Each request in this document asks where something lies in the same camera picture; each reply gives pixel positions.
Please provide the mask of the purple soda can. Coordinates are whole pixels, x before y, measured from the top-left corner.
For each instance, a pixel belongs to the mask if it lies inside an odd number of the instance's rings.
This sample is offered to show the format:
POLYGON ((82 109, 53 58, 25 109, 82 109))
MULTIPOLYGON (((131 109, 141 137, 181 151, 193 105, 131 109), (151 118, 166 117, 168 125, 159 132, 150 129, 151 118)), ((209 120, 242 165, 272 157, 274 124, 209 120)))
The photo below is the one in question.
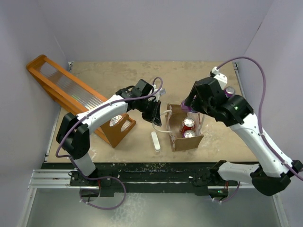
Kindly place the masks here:
POLYGON ((186 106, 184 100, 181 102, 180 108, 185 113, 197 113, 197 111, 193 110, 190 106, 186 106))
POLYGON ((236 94, 235 89, 231 86, 225 87, 224 92, 227 98, 233 97, 236 94))

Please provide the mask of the red cola can back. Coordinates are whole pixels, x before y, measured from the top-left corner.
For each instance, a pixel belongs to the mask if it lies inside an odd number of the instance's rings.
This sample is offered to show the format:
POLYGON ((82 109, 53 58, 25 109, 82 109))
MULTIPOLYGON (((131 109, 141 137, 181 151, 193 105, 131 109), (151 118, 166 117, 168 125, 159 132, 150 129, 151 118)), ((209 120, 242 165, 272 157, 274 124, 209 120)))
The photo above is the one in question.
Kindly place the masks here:
POLYGON ((180 129, 180 132, 184 133, 185 131, 193 130, 194 128, 195 128, 195 120, 193 118, 186 117, 182 121, 182 126, 181 126, 181 129, 180 129))

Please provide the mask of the canvas bag with cat print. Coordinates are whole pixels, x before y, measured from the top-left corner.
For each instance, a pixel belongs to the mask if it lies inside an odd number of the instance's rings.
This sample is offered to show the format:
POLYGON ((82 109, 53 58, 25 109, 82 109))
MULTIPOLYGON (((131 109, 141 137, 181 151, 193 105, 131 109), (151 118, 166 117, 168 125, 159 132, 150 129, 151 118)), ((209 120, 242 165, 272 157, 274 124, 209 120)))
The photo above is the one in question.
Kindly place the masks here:
POLYGON ((185 110, 181 105, 167 104, 160 116, 165 118, 165 130, 155 125, 153 128, 156 132, 168 135, 173 152, 198 148, 204 137, 201 132, 205 118, 203 114, 185 110))

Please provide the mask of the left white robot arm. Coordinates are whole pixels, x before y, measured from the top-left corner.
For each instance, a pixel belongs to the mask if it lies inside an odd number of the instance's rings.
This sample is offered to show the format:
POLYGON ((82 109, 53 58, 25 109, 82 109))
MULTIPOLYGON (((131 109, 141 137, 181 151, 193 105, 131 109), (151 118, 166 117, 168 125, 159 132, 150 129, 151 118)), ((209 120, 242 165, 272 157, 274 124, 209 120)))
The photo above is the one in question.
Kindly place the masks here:
POLYGON ((161 126, 160 96, 165 93, 162 86, 149 84, 140 79, 136 85, 118 90, 111 98, 97 107, 63 117, 56 141, 58 149, 67 151, 66 157, 81 173, 81 180, 86 185, 96 183, 97 168, 89 156, 90 135, 101 125, 130 110, 138 110, 142 118, 161 126))

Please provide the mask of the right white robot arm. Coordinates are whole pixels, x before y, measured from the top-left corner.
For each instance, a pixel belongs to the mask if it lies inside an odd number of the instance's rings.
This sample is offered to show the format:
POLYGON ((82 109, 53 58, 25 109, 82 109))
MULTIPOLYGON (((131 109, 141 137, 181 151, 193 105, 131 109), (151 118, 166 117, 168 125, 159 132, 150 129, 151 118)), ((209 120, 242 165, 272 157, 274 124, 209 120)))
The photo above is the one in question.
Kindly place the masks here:
POLYGON ((240 95, 227 97, 215 77, 196 81, 184 104, 194 112, 223 122, 258 160, 258 164, 253 165, 219 161, 210 171, 214 184, 221 185, 225 181, 249 183, 263 195, 272 196, 283 191, 291 177, 302 170, 302 162, 286 156, 258 125, 257 115, 247 100, 240 95))

